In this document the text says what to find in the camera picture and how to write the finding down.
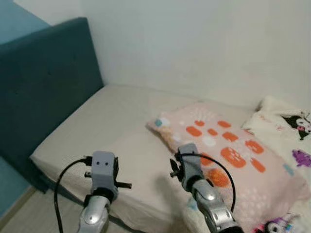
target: white wall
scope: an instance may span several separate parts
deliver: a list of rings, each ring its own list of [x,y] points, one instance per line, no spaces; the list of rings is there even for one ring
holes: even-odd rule
[[[14,2],[50,25],[84,16],[80,0],[14,0]]]
[[[106,83],[307,106],[310,0],[81,0]]]

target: teal headboard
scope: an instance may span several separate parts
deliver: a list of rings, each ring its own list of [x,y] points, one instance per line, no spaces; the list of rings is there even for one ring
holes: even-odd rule
[[[29,159],[103,87],[86,18],[0,46],[0,155],[33,186],[48,186]]]

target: black wire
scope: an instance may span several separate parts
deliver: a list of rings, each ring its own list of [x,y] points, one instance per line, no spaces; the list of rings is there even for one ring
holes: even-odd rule
[[[55,190],[54,190],[54,207],[55,207],[55,212],[56,212],[56,217],[57,217],[57,223],[58,223],[58,228],[59,228],[59,232],[60,233],[64,233],[64,230],[63,230],[63,223],[62,223],[62,218],[60,216],[60,213],[59,213],[59,208],[58,208],[58,200],[57,200],[57,193],[58,193],[58,187],[59,187],[59,184],[60,184],[60,181],[63,177],[63,175],[65,174],[65,172],[73,165],[77,164],[77,163],[82,163],[82,162],[85,162],[86,159],[78,159],[74,162],[72,162],[71,164],[69,164],[63,171],[62,173],[60,173],[58,179],[57,179],[57,182],[56,182],[56,186],[55,186]]]
[[[208,159],[208,160],[213,161],[214,163],[216,163],[218,166],[220,166],[220,167],[226,172],[227,176],[228,176],[229,179],[230,179],[231,186],[232,186],[233,200],[232,200],[232,205],[231,205],[231,212],[233,212],[234,206],[235,206],[236,192],[235,192],[235,185],[234,185],[233,179],[232,179],[230,173],[228,172],[228,170],[227,170],[221,163],[219,163],[217,160],[214,160],[214,159],[212,159],[212,158],[210,158],[210,157],[208,157],[208,156],[202,155],[202,154],[183,153],[183,154],[179,154],[179,156],[181,156],[181,157],[184,157],[184,156],[193,156],[193,157],[201,157],[201,158]],[[184,162],[183,159],[181,159],[181,163],[182,163],[182,165],[185,167],[185,162]]]

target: mattress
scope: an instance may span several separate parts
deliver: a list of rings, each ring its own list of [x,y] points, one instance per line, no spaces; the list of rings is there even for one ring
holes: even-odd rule
[[[119,188],[111,214],[133,229],[148,233],[187,232],[181,208],[190,193],[169,176],[172,153],[146,122],[159,113],[194,103],[199,99],[146,88],[108,85],[94,94],[34,151],[31,159],[52,180],[70,162],[97,150],[112,151],[119,158],[117,181],[132,183]],[[242,125],[251,110],[207,101],[214,111]],[[90,171],[72,167],[62,185],[80,200],[90,192]]]

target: pink pillow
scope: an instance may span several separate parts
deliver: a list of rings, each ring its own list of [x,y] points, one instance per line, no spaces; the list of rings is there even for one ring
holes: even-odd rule
[[[237,191],[234,217],[245,232],[285,215],[295,201],[310,198],[307,182],[281,157],[247,131],[210,111],[205,103],[162,113],[148,126],[159,132],[173,151],[193,142],[200,153],[228,169]],[[201,166],[230,208],[233,195],[225,172],[206,159],[201,160]]]

